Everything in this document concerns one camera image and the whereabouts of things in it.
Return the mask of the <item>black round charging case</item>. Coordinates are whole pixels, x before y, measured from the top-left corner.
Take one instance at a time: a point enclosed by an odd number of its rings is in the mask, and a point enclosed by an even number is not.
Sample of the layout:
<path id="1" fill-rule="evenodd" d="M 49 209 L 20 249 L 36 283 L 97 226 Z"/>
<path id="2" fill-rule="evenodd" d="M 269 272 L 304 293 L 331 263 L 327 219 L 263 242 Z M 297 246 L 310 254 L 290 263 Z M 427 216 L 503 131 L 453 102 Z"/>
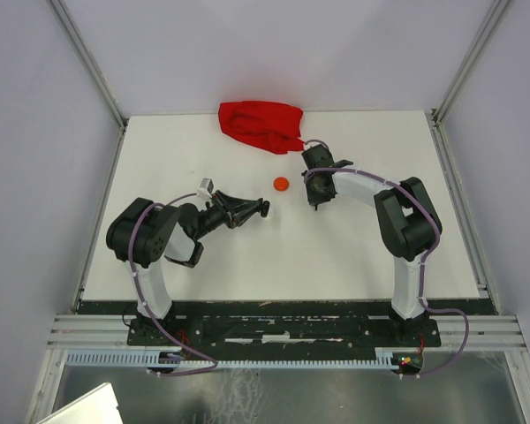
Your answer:
<path id="1" fill-rule="evenodd" d="M 261 217 L 266 218 L 269 215 L 269 210 L 270 210 L 270 202 L 269 201 L 264 201 L 261 204 L 261 209 L 260 209 Z"/>

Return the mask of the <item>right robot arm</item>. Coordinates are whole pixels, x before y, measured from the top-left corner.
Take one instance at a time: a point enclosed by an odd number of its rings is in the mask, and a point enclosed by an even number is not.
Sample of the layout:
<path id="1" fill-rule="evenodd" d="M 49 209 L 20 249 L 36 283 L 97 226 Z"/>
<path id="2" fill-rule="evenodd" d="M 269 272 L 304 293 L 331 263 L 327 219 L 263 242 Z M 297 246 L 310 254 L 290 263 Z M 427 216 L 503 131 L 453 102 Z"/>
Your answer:
<path id="1" fill-rule="evenodd" d="M 302 158 L 307 167 L 302 177 L 311 207 L 344 195 L 375 209 L 382 242 L 394 263 L 388 335 L 397 345 L 410 344 L 419 336 L 418 321 L 426 313 L 426 261 L 443 231 L 426 187 L 416 177 L 396 183 L 356 169 L 348 160 L 336 162 L 321 143 L 306 149 Z"/>

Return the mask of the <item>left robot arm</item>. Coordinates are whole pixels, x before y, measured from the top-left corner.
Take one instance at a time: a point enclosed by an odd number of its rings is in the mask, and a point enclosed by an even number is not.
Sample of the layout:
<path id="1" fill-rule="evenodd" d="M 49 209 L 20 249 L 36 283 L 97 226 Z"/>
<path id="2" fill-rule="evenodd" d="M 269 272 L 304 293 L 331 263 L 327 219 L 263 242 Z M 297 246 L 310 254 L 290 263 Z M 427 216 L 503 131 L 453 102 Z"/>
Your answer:
<path id="1" fill-rule="evenodd" d="M 162 261 L 195 267 L 203 253 L 201 239 L 221 226 L 241 227 L 253 216 L 269 215 L 270 202 L 247 200 L 219 190 L 209 195 L 204 209 L 192 203 L 177 207 L 136 198 L 110 224 L 106 245 L 130 270 L 138 313 L 152 318 L 147 333 L 158 344 L 172 342 L 177 322 L 168 317 L 172 300 L 166 288 Z"/>

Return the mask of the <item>orange round charging case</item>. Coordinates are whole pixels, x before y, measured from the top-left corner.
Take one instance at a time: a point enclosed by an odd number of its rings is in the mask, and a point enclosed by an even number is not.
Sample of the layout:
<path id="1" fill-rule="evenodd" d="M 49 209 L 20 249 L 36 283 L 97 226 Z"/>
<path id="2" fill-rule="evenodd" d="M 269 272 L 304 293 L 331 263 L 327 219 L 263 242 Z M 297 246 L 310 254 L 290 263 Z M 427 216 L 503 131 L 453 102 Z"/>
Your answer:
<path id="1" fill-rule="evenodd" d="M 285 177 L 277 177 L 273 181 L 273 187 L 278 192 L 285 192 L 290 187 L 290 181 L 287 178 L 285 178 Z"/>

